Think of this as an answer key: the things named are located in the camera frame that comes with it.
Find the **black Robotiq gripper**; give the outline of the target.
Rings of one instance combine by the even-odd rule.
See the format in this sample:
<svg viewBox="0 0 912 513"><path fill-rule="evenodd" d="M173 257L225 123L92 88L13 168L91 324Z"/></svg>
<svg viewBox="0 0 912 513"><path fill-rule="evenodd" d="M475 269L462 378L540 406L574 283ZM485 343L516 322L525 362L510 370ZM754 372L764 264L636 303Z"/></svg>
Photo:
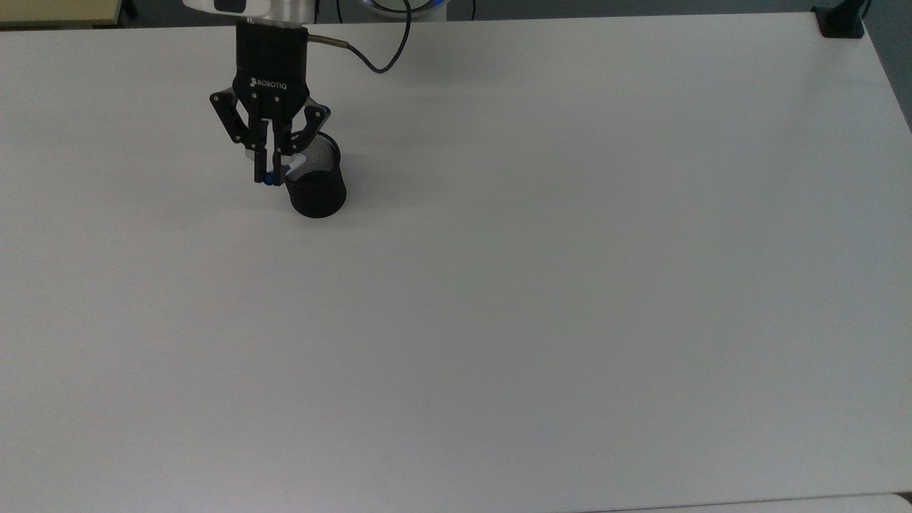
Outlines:
<svg viewBox="0 0 912 513"><path fill-rule="evenodd" d="M253 160L254 181L267 175L268 123L274 130L274 184L305 175L314 159L306 152L331 110L311 104L306 84L306 27L237 24L237 74L232 88L214 92L209 103L235 144Z"/></svg>

